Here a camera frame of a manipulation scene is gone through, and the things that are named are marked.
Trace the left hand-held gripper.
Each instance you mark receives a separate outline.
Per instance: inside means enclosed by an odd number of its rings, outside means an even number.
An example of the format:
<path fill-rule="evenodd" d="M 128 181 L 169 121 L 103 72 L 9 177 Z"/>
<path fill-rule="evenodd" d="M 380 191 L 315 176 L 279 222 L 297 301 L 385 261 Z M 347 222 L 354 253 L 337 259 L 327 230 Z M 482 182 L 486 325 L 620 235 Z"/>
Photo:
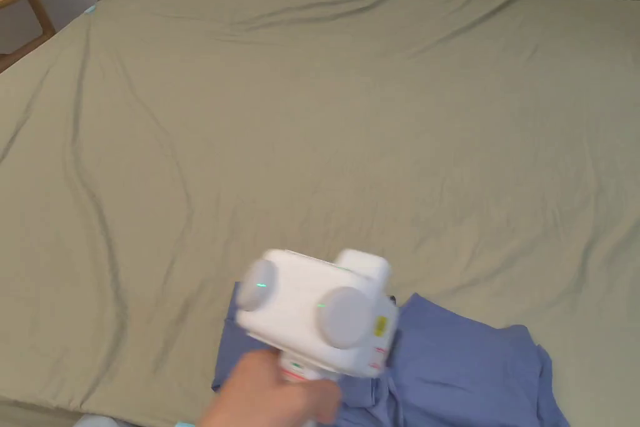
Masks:
<path fill-rule="evenodd" d="M 288 381 L 377 378 L 399 314 L 386 294 L 390 273 L 385 259 L 353 249 L 334 262 L 272 249 L 238 287 L 236 322 L 279 351 Z"/>

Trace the person's left hand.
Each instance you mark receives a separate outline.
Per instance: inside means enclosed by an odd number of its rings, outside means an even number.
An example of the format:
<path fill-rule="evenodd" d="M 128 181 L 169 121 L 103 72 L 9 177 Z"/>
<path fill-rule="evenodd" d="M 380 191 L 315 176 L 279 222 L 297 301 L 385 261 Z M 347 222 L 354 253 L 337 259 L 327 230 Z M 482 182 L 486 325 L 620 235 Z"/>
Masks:
<path fill-rule="evenodd" d="M 257 350 L 240 359 L 197 426 L 330 424 L 340 405 L 341 390 L 336 382 L 290 383 L 281 375 L 279 353 Z"/>

